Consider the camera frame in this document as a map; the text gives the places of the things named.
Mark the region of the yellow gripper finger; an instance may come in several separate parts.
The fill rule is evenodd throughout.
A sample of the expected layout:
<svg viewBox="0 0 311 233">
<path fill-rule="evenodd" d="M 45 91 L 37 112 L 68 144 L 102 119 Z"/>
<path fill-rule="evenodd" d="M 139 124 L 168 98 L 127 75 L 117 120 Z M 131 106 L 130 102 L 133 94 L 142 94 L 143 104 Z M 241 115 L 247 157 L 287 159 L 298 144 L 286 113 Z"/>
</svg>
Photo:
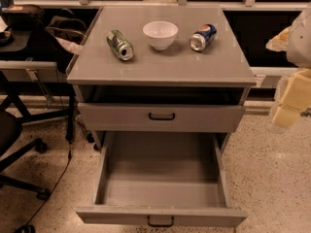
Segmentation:
<svg viewBox="0 0 311 233">
<path fill-rule="evenodd" d="M 289 32 L 290 27 L 285 28 L 278 35 L 270 39 L 265 47 L 272 51 L 286 51 L 288 49 Z"/>
<path fill-rule="evenodd" d="M 271 123 L 281 128 L 290 128 L 310 106 L 311 70 L 298 69 L 288 78 Z"/>
</svg>

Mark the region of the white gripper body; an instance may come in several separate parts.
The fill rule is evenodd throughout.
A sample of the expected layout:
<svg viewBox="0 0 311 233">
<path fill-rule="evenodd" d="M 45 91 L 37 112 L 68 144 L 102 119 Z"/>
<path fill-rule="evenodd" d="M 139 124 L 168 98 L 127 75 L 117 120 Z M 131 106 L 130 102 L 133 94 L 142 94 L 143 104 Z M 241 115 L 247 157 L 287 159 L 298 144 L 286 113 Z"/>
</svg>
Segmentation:
<svg viewBox="0 0 311 233">
<path fill-rule="evenodd" d="M 311 67 L 311 8 L 307 7 L 293 21 L 289 36 L 287 59 L 297 67 Z"/>
</svg>

